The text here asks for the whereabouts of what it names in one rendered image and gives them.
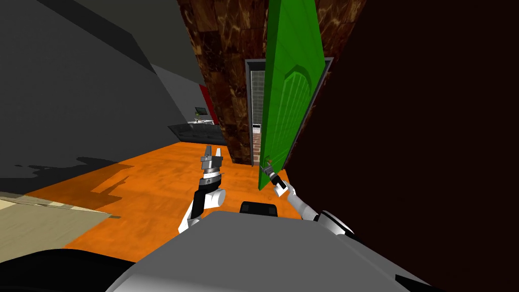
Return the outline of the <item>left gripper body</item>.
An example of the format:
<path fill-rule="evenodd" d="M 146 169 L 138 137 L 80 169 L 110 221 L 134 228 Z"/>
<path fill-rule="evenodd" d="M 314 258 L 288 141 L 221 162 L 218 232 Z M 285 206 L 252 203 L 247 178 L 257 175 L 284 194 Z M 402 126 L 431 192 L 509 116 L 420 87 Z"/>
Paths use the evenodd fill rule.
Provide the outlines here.
<path fill-rule="evenodd" d="M 222 156 L 201 156 L 202 169 L 205 174 L 219 172 L 219 168 L 222 166 Z"/>

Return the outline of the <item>dark grey sofa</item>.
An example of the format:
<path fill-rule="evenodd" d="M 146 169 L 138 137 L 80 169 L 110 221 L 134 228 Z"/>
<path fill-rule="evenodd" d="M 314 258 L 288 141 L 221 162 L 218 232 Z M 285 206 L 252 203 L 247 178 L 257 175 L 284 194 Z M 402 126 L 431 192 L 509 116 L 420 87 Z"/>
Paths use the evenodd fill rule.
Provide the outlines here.
<path fill-rule="evenodd" d="M 219 125 L 212 124 L 178 124 L 168 128 L 181 142 L 228 145 Z"/>

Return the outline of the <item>white table with monitor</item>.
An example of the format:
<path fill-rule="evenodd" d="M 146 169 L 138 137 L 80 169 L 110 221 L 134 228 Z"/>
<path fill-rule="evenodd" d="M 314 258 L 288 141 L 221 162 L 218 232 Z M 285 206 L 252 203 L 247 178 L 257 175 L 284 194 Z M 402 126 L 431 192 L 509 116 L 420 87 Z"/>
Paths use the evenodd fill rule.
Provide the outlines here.
<path fill-rule="evenodd" d="M 204 107 L 195 107 L 195 119 L 188 122 L 189 124 L 206 124 L 214 125 L 214 121 L 210 120 L 209 111 Z"/>

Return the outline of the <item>green door leaf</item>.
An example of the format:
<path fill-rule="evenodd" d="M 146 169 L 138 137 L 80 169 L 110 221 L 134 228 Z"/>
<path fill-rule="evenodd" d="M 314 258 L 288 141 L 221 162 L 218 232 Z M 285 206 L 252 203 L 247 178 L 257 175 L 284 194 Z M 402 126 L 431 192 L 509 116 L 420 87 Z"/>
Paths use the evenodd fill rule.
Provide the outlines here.
<path fill-rule="evenodd" d="M 260 165 L 283 169 L 325 69 L 314 0 L 269 4 Z"/>

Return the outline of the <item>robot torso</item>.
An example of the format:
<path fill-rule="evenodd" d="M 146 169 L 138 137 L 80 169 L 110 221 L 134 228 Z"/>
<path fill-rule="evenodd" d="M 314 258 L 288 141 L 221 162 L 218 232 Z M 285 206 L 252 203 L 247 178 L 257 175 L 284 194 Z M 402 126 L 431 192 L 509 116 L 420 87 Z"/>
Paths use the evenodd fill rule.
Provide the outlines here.
<path fill-rule="evenodd" d="M 123 273 L 106 292 L 441 292 L 318 221 L 215 211 Z"/>

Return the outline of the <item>beige rug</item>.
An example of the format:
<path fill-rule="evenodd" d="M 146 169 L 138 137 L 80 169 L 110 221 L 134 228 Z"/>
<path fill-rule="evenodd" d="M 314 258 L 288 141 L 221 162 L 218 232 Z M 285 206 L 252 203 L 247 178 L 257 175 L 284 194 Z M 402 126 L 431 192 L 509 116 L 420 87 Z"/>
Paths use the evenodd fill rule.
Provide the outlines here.
<path fill-rule="evenodd" d="M 96 209 L 0 192 L 0 263 L 63 248 L 109 216 Z"/>

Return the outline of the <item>red wall picture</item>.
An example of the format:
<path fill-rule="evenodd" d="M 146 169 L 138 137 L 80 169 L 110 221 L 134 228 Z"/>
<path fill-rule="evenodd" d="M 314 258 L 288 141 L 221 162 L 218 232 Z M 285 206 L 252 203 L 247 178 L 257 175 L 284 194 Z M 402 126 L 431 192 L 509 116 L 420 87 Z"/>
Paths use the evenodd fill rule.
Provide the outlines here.
<path fill-rule="evenodd" d="M 209 92 L 208 92 L 208 88 L 206 86 L 204 86 L 204 85 L 201 85 L 201 84 L 199 84 L 199 87 L 200 87 L 200 90 L 202 92 L 204 101 L 206 102 L 207 111 L 209 112 L 209 115 L 211 116 L 211 118 L 213 120 L 213 123 L 215 125 L 218 125 L 219 124 L 218 118 L 217 118 L 217 115 L 216 115 L 216 113 L 214 111 L 213 103 L 211 101 L 211 98 L 210 98 L 210 95 L 209 95 Z"/>

